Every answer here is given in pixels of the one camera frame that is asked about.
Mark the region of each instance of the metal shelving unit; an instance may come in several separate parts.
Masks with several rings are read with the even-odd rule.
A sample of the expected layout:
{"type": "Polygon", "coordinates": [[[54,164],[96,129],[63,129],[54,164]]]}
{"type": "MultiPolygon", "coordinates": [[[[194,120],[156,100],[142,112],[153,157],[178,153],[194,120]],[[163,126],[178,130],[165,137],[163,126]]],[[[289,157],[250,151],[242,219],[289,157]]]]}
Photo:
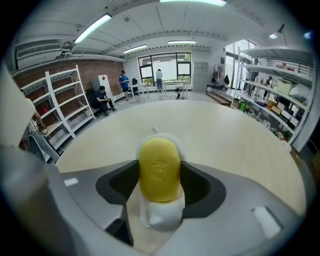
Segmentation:
{"type": "MultiPolygon", "coordinates": [[[[76,135],[75,135],[76,130],[78,130],[81,126],[83,126],[85,123],[90,121],[92,118],[94,120],[96,118],[94,116],[94,113],[92,112],[92,109],[91,109],[89,102],[88,102],[88,99],[86,97],[85,90],[84,90],[82,82],[81,82],[81,77],[80,77],[78,65],[76,65],[76,68],[74,68],[74,69],[61,71],[61,72],[58,72],[55,74],[49,74],[49,72],[46,71],[45,77],[29,83],[26,86],[22,87],[21,89],[23,89],[25,95],[28,95],[28,94],[34,92],[35,90],[38,90],[41,87],[44,87],[45,94],[36,98],[33,101],[33,104],[36,106],[45,100],[49,100],[49,103],[51,105],[51,109],[47,113],[43,114],[41,116],[41,118],[43,119],[51,113],[55,114],[57,121],[54,124],[47,127],[47,134],[45,136],[50,138],[49,142],[57,150],[67,139],[69,139],[70,137],[72,137],[74,139],[76,137],[76,135]],[[77,81],[73,81],[73,74],[77,74],[77,81]],[[63,86],[58,87],[56,89],[53,89],[53,86],[52,86],[53,82],[56,82],[58,80],[62,80],[62,79],[68,78],[68,77],[71,78],[71,80],[72,80],[71,83],[63,85],[63,86]],[[80,91],[81,91],[80,94],[77,94],[76,86],[80,86],[80,91]],[[70,90],[72,88],[74,88],[76,96],[71,97],[71,98],[69,98],[59,104],[57,102],[56,95],[63,93],[64,91],[70,90]],[[86,105],[83,105],[80,102],[80,100],[79,100],[80,97],[84,97],[86,105]],[[65,116],[62,113],[60,107],[73,101],[73,100],[78,100],[79,108],[65,116]],[[84,112],[88,109],[89,109],[91,115],[86,117],[85,119],[81,120],[80,122],[73,124],[73,126],[70,127],[67,120],[69,120],[71,117],[78,114],[79,112],[81,112],[81,111],[84,112]],[[59,131],[57,134],[55,134],[54,136],[51,137],[50,134],[60,126],[62,126],[62,131],[61,132],[59,131]]],[[[46,162],[50,159],[50,157],[46,153],[44,153],[44,157],[45,157],[46,162]]]]}
{"type": "Polygon", "coordinates": [[[316,60],[313,57],[313,54],[311,51],[305,48],[296,48],[291,46],[270,46],[270,47],[260,47],[260,48],[253,48],[253,49],[247,49],[247,50],[240,50],[238,48],[238,70],[237,70],[237,83],[243,82],[248,83],[250,85],[253,85],[259,89],[263,89],[264,91],[268,91],[271,94],[278,95],[280,97],[285,98],[286,100],[289,100],[293,105],[300,108],[304,111],[301,121],[299,122],[298,126],[293,130],[291,129],[278,115],[267,109],[266,107],[263,107],[255,102],[255,100],[252,100],[250,96],[243,94],[243,90],[241,92],[234,93],[233,100],[231,103],[231,106],[233,104],[233,101],[235,98],[242,98],[249,102],[250,104],[256,106],[259,108],[259,111],[266,112],[271,116],[272,118],[276,119],[279,124],[284,128],[284,130],[289,131],[292,136],[289,140],[289,144],[292,144],[295,140],[295,138],[298,136],[299,132],[301,131],[306,118],[309,114],[310,108],[313,103],[315,89],[316,89],[316,77],[314,74],[316,74],[316,60]],[[253,65],[253,64],[245,64],[243,61],[243,56],[241,56],[241,53],[246,54],[252,58],[263,58],[266,59],[266,65],[253,65]],[[292,62],[295,64],[298,64],[299,68],[300,65],[305,65],[305,72],[297,72],[297,71],[291,71],[283,68],[279,68],[275,65],[271,65],[271,61],[273,60],[279,60],[279,61],[287,61],[292,62]],[[241,73],[240,70],[242,68],[246,68],[249,71],[256,71],[261,73],[266,73],[269,75],[275,75],[281,78],[285,78],[294,82],[299,83],[300,85],[303,85],[307,87],[310,90],[310,97],[309,101],[307,102],[307,105],[302,104],[301,102],[297,101],[296,99],[292,98],[291,96],[278,91],[274,88],[267,87],[265,85],[261,85],[255,82],[246,81],[241,79],[241,73]]]}

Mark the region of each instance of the stairs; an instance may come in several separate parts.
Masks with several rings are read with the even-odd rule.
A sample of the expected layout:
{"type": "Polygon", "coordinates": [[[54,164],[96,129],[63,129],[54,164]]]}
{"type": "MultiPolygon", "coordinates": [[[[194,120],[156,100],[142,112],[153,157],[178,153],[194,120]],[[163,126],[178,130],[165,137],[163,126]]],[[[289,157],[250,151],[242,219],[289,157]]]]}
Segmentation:
{"type": "Polygon", "coordinates": [[[232,97],[223,93],[222,90],[212,90],[212,92],[206,92],[206,95],[210,96],[216,102],[220,103],[223,106],[230,107],[232,102],[232,97]]]}

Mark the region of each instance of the air conditioning unit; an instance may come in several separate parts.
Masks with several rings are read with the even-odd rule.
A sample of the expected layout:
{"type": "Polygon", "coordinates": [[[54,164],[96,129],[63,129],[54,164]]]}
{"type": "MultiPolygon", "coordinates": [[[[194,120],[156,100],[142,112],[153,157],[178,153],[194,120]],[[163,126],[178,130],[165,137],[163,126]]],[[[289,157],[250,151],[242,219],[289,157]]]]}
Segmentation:
{"type": "Polygon", "coordinates": [[[17,51],[18,69],[23,70],[41,63],[54,61],[63,52],[61,46],[61,43],[52,43],[17,51]]]}

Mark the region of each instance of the brick wall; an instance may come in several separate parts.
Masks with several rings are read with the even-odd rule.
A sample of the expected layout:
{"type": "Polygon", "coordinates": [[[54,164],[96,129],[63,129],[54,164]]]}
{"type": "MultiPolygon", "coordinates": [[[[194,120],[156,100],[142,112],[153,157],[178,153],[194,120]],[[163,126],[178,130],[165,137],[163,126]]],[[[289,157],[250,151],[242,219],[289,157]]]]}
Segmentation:
{"type": "MultiPolygon", "coordinates": [[[[13,79],[15,80],[18,87],[21,88],[35,80],[43,78],[45,76],[46,71],[49,71],[50,74],[55,74],[61,71],[74,69],[76,65],[78,65],[78,68],[79,68],[79,73],[81,76],[81,81],[82,81],[84,91],[92,88],[91,81],[95,77],[99,75],[107,75],[112,94],[118,95],[122,93],[121,86],[119,84],[119,75],[121,70],[124,69],[124,67],[121,62],[116,62],[111,60],[94,60],[94,59],[66,60],[66,61],[44,65],[41,67],[28,70],[24,73],[16,75],[15,77],[13,77],[13,79]]],[[[58,87],[67,85],[71,82],[72,82],[71,78],[58,80],[52,83],[52,87],[53,89],[56,89],[58,87]]],[[[79,90],[80,90],[80,86],[77,85],[76,91],[79,92],[79,90]]],[[[28,94],[27,97],[32,101],[34,101],[36,98],[40,97],[41,95],[44,95],[45,93],[46,93],[45,89],[42,87],[28,94]]],[[[56,99],[58,103],[62,103],[65,100],[70,99],[75,95],[76,95],[75,90],[71,88],[69,90],[63,91],[58,95],[56,95],[56,99]]],[[[79,97],[78,99],[83,104],[86,103],[84,97],[79,97]]],[[[78,99],[72,100],[67,104],[63,105],[61,107],[62,113],[64,115],[68,115],[72,111],[78,109],[80,107],[78,99]]],[[[44,102],[37,105],[36,109],[40,113],[43,107],[47,108],[48,110],[51,109],[51,106],[48,100],[45,100],[44,102]]],[[[49,114],[43,119],[43,122],[47,126],[52,125],[55,121],[56,121],[56,116],[54,113],[49,114]]]]}

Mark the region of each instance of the yellow soap bar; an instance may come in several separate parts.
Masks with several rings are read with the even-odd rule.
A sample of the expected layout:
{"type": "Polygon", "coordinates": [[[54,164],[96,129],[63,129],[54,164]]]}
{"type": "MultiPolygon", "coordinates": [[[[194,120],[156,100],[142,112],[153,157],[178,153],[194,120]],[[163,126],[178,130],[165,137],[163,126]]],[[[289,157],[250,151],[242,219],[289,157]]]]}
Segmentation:
{"type": "Polygon", "coordinates": [[[155,137],[142,145],[139,183],[149,201],[164,203],[176,199],[180,188],[180,158],[171,140],[155,137]]]}

